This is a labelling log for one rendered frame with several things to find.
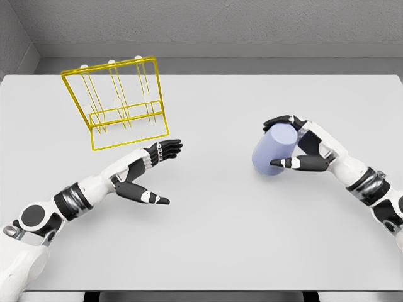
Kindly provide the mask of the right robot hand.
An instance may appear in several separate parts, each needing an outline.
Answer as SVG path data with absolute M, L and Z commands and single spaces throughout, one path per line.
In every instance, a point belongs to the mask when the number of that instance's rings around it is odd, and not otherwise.
M 297 145 L 303 155 L 273 159 L 270 165 L 299 171 L 326 171 L 330 164 L 343 158 L 348 151 L 318 124 L 301 120 L 295 115 L 285 115 L 264 122 L 264 131 L 273 125 L 289 124 L 297 131 Z

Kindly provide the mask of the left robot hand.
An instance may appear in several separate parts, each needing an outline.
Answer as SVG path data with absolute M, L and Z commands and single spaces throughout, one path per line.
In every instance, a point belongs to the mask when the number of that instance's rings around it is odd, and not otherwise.
M 148 169 L 167 159 L 174 159 L 183 144 L 180 139 L 163 140 L 150 147 L 140 148 L 116 161 L 103 171 L 120 197 L 148 204 L 169 205 L 170 200 L 134 183 Z

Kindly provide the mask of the pale blue cup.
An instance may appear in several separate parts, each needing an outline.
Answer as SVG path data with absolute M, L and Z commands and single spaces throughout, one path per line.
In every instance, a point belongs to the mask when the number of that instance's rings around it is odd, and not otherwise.
M 271 165 L 275 159 L 291 157 L 297 144 L 297 131 L 292 125 L 277 123 L 260 139 L 253 151 L 254 168 L 266 176 L 275 176 L 284 171 L 284 167 Z

